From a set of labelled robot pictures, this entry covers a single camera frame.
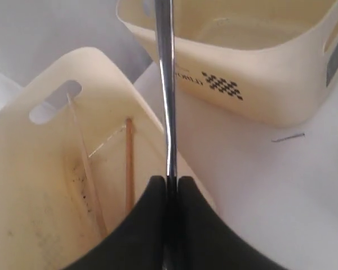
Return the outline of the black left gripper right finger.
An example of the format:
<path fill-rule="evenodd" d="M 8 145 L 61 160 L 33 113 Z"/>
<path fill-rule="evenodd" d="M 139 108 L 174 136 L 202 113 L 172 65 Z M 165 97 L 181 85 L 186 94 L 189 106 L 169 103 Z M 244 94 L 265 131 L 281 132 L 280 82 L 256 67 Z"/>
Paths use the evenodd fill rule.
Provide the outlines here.
<path fill-rule="evenodd" d="M 279 268 L 225 224 L 192 177 L 181 177 L 177 190 L 181 269 Z"/>

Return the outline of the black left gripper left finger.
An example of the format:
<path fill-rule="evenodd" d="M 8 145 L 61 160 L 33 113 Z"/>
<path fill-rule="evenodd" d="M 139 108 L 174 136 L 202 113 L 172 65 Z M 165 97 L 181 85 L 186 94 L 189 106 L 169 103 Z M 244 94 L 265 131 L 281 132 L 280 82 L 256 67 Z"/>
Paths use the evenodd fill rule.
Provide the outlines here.
<path fill-rule="evenodd" d="M 148 185 L 129 215 L 101 243 L 66 269 L 162 269 L 166 182 Z"/>

